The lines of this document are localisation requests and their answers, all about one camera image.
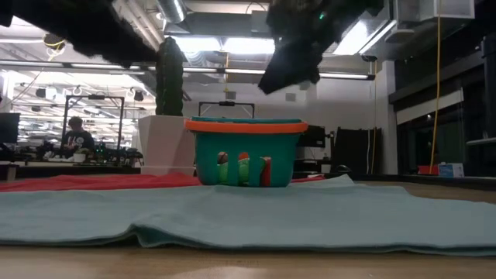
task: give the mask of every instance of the table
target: table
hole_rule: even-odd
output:
[[[394,182],[367,182],[398,185]],[[496,204],[496,192],[402,183],[424,198]],[[5,278],[487,278],[496,258],[444,257],[413,253],[260,253],[190,250],[179,247],[39,248],[0,247]]]

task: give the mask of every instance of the blue cloth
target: blue cloth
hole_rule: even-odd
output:
[[[0,243],[496,255],[495,205],[341,182],[4,193]]]

